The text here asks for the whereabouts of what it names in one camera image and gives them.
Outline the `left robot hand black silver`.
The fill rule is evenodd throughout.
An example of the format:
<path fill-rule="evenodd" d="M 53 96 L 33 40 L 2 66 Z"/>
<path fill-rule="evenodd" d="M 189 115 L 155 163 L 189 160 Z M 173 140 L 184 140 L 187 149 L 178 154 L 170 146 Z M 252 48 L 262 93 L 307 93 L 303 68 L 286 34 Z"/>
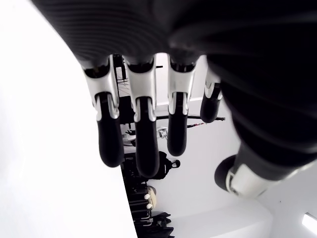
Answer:
<path fill-rule="evenodd" d="M 186 123 L 198 58 L 208 70 L 201 119 L 228 105 L 239 152 L 215 182 L 255 198 L 317 160 L 317 3 L 314 0 L 36 0 L 80 63 L 97 111 L 99 150 L 109 167 L 123 162 L 123 109 L 114 56 L 122 55 L 136 127 L 136 162 L 147 178 L 159 169 L 157 53 L 168 55 L 168 150 L 186 147 Z"/>

